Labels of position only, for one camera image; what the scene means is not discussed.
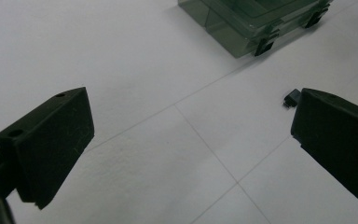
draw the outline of clear plastic box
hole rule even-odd
[[[332,0],[178,0],[234,57],[258,56],[290,31],[319,21]]]

